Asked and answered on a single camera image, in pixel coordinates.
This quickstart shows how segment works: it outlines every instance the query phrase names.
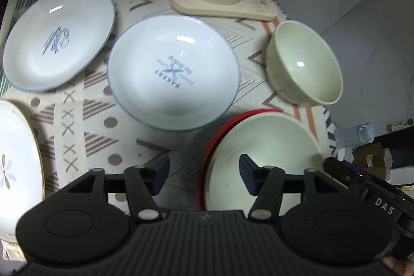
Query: green striped cloth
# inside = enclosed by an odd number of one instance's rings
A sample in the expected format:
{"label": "green striped cloth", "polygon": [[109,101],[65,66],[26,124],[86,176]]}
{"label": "green striped cloth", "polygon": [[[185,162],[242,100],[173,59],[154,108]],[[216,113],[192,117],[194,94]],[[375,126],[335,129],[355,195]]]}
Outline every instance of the green striped cloth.
{"label": "green striped cloth", "polygon": [[[26,10],[29,6],[31,6],[33,3],[35,2],[35,0],[17,0],[16,2],[16,6],[14,7],[14,11],[12,13],[12,21],[10,24],[9,29],[7,30],[6,27],[2,27],[4,28],[6,31],[8,31],[8,36],[13,28],[13,26],[15,25],[17,18],[19,16],[22,15],[22,9]],[[5,74],[4,74],[4,70],[3,70],[3,63],[1,64],[1,69],[0,69],[0,97],[3,96],[3,94],[10,88],[11,84],[10,82],[7,80]]]}

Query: patterned tablecloth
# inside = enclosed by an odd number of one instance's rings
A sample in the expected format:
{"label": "patterned tablecloth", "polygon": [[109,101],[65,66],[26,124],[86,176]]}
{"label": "patterned tablecloth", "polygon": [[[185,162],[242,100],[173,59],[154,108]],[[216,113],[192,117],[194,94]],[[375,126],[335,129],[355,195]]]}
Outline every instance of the patterned tablecloth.
{"label": "patterned tablecloth", "polygon": [[[9,0],[1,27],[0,47],[7,37],[5,33],[32,2]],[[91,168],[121,173],[129,166],[145,164],[154,156],[166,153],[171,158],[171,169],[155,200],[160,207],[194,209],[193,182],[204,147],[229,119],[260,107],[283,109],[313,133],[324,156],[334,154],[335,127],[328,109],[302,108],[284,102],[266,81],[263,51],[278,22],[287,19],[282,9],[277,19],[269,23],[199,17],[218,29],[235,50],[241,70],[239,92],[228,112],[214,123],[195,131],[167,132],[152,129],[127,115],[113,98],[106,71],[108,55],[117,36],[146,16],[173,10],[168,0],[113,2],[117,17],[108,42],[73,80],[46,93],[24,93],[10,86],[1,69],[1,97],[23,111],[36,134],[43,159],[46,197]],[[109,202],[128,212],[125,195],[109,195]]]}

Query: white bowl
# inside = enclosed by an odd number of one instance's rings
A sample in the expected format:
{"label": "white bowl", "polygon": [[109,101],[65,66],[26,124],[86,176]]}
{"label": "white bowl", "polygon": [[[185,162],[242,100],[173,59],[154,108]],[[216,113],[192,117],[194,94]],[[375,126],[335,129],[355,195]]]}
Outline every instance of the white bowl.
{"label": "white bowl", "polygon": [[302,106],[331,105],[343,91],[342,72],[329,45],[307,25],[278,25],[266,51],[270,86],[285,101]]}
{"label": "white bowl", "polygon": [[225,39],[187,16],[146,18],[115,42],[108,81],[123,109],[163,130],[202,127],[227,111],[239,64]]}
{"label": "white bowl", "polygon": [[7,39],[3,56],[7,79],[30,92],[67,82],[105,45],[114,20],[111,0],[38,0]]}
{"label": "white bowl", "polygon": [[[276,166],[286,174],[302,175],[307,168],[323,171],[321,150],[300,122],[283,113],[260,113],[236,125],[217,147],[206,175],[206,209],[242,209],[247,216],[256,197],[239,173],[239,157],[248,154],[262,167]],[[300,203],[299,195],[284,195],[280,215]]]}

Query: gold-rimmed plate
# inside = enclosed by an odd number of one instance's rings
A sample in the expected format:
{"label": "gold-rimmed plate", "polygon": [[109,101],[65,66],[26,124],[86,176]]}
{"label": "gold-rimmed plate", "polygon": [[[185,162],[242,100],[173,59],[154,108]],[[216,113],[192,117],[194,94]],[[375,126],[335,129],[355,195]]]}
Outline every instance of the gold-rimmed plate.
{"label": "gold-rimmed plate", "polygon": [[14,104],[0,100],[0,239],[17,242],[18,220],[44,197],[43,166],[32,128]]}

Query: blue logo on plate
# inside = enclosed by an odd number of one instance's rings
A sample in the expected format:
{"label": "blue logo on plate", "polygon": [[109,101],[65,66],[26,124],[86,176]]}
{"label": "blue logo on plate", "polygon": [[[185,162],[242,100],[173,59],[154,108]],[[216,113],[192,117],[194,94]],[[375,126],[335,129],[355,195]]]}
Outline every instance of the blue logo on plate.
{"label": "blue logo on plate", "polygon": [[157,59],[157,63],[162,65],[164,69],[157,69],[154,74],[174,88],[178,89],[182,83],[187,83],[190,86],[194,84],[194,81],[189,78],[194,71],[179,62],[173,55],[168,58],[168,62]]}
{"label": "blue logo on plate", "polygon": [[67,28],[61,28],[60,26],[57,28],[56,31],[53,31],[50,35],[47,41],[45,42],[45,45],[43,46],[45,49],[42,53],[45,54],[45,52],[50,47],[50,50],[52,52],[59,53],[59,50],[62,48],[65,48],[69,44],[69,30]]}

